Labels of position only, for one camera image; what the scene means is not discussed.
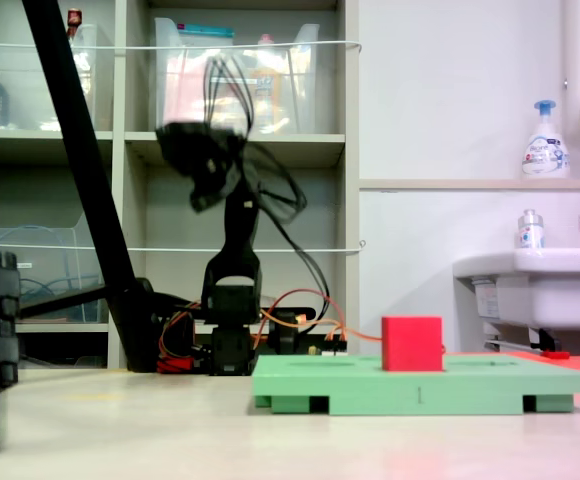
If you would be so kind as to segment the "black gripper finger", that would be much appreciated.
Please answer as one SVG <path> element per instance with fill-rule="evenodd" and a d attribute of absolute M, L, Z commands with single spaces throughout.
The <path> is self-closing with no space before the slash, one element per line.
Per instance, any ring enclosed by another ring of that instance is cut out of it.
<path fill-rule="evenodd" d="M 194 188 L 190 194 L 193 210 L 200 213 L 207 210 L 234 191 L 236 186 L 236 169 L 197 171 L 192 175 Z"/>
<path fill-rule="evenodd" d="M 164 160 L 182 176 L 189 176 L 190 167 L 186 150 L 187 133 L 185 127 L 162 126 L 155 133 Z"/>

